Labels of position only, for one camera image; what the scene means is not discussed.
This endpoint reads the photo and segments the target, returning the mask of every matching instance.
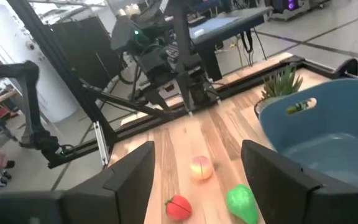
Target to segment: toy fruit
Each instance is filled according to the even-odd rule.
[[[185,197],[175,195],[165,203],[165,212],[172,220],[186,220],[191,215],[191,205]]]
[[[212,162],[205,156],[196,156],[190,164],[191,176],[196,180],[206,180],[213,173]]]
[[[247,186],[239,184],[230,190],[226,195],[226,205],[233,215],[246,223],[256,224],[258,222],[255,197]]]

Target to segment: blue plastic tub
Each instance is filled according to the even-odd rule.
[[[314,108],[287,113],[310,98]],[[286,96],[262,110],[260,123],[279,154],[358,187],[358,79]]]

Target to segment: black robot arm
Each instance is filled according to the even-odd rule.
[[[39,67],[31,61],[0,65],[0,79],[15,78],[22,89],[25,114],[25,131],[21,146],[40,150],[49,161],[59,160],[67,153],[58,139],[51,136],[41,124],[36,85],[39,79]]]

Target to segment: white pillar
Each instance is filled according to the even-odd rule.
[[[76,111],[78,103],[74,96],[5,1],[0,1],[0,60],[3,63],[31,60],[39,66],[39,106],[49,121],[61,121]]]

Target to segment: succulent plant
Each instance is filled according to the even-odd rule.
[[[301,87],[303,79],[295,79],[296,67],[287,66],[284,71],[277,73],[264,80],[265,86],[262,90],[262,100],[278,96],[286,96],[296,93]]]

